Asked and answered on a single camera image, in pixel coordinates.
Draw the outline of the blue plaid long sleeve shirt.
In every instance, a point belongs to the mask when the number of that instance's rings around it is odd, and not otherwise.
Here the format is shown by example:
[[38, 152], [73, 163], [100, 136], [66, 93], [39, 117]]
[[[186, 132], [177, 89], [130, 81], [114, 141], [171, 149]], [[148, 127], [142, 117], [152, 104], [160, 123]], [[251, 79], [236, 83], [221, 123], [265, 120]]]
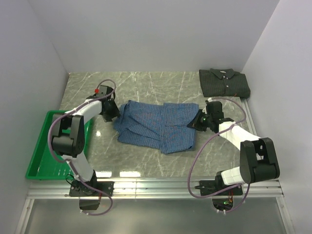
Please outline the blue plaid long sleeve shirt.
[[196, 130], [187, 125], [198, 111], [195, 103], [156, 105], [130, 100], [121, 105], [114, 129], [121, 143], [155, 148], [162, 154], [188, 151], [195, 146]]

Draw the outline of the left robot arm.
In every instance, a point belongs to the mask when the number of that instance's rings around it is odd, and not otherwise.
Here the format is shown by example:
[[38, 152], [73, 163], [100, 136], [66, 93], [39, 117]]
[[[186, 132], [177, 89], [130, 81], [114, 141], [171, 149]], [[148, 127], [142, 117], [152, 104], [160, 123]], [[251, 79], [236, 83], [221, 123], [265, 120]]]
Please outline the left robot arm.
[[56, 161], [67, 163], [74, 174], [74, 184], [87, 196], [98, 191], [95, 171], [84, 154], [85, 124], [97, 115], [105, 122], [120, 116], [115, 103], [115, 87], [98, 85], [95, 93], [78, 107], [53, 116], [48, 131], [48, 147]]

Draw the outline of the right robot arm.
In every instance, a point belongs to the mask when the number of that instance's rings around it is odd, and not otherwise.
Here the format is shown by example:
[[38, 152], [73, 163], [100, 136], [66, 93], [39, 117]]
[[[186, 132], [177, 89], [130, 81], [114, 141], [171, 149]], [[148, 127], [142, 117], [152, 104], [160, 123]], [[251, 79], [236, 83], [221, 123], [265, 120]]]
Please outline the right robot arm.
[[251, 185], [256, 182], [277, 179], [280, 169], [273, 141], [253, 135], [239, 126], [240, 121], [226, 118], [220, 98], [210, 97], [206, 100], [204, 109], [200, 109], [195, 118], [188, 124], [189, 128], [200, 132], [210, 129], [214, 135], [210, 138], [222, 137], [240, 151], [239, 166], [218, 172], [210, 187], [206, 181], [197, 186], [201, 191], [211, 191], [201, 194], [200, 198], [215, 195], [225, 195], [230, 190]]

